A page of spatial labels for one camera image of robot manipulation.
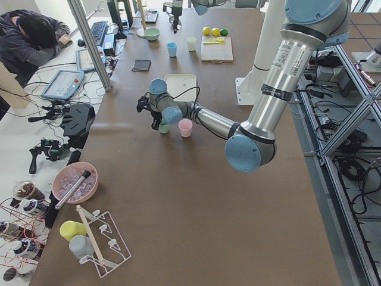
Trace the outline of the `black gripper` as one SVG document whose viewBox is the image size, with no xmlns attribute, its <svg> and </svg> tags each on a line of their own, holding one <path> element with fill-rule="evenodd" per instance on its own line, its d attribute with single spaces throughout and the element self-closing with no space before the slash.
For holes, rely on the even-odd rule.
<svg viewBox="0 0 381 286">
<path fill-rule="evenodd" d="M 179 17 L 182 15 L 181 2 L 165 2 L 163 3 L 163 11 L 169 16 L 169 22 L 174 27 L 173 32 L 178 32 L 180 23 Z"/>
<path fill-rule="evenodd" d="M 139 99 L 138 99 L 138 104 L 136 106 L 136 110 L 138 113 L 141 113 L 142 110 L 147 110 L 150 112 L 153 122 L 151 124 L 151 128 L 153 130 L 158 130 L 159 125 L 162 120 L 162 115 L 159 111 L 154 111 L 153 108 L 151 107 L 151 104 L 149 103 L 149 92 L 144 93 Z"/>
</svg>

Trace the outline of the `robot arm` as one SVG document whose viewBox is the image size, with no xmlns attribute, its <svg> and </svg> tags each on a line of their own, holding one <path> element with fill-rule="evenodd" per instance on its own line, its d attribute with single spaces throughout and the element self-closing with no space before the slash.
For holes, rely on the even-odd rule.
<svg viewBox="0 0 381 286">
<path fill-rule="evenodd" d="M 275 128 L 292 98 L 313 51 L 348 39 L 351 1 L 286 1 L 282 41 L 248 119 L 234 122 L 196 101 L 176 101 L 162 79 L 154 79 L 139 98 L 137 111 L 148 110 L 154 119 L 174 125 L 188 118 L 226 140 L 229 164 L 250 172 L 269 163 L 276 154 Z"/>
<path fill-rule="evenodd" d="M 223 0 L 191 0 L 190 3 L 194 7 L 198 15 L 203 15 L 211 7 L 224 5 L 226 1 Z M 163 3 L 163 11 L 169 16 L 169 22 L 172 26 L 173 33 L 176 34 L 181 29 L 180 16 L 183 12 L 183 1 L 172 0 Z"/>
</svg>

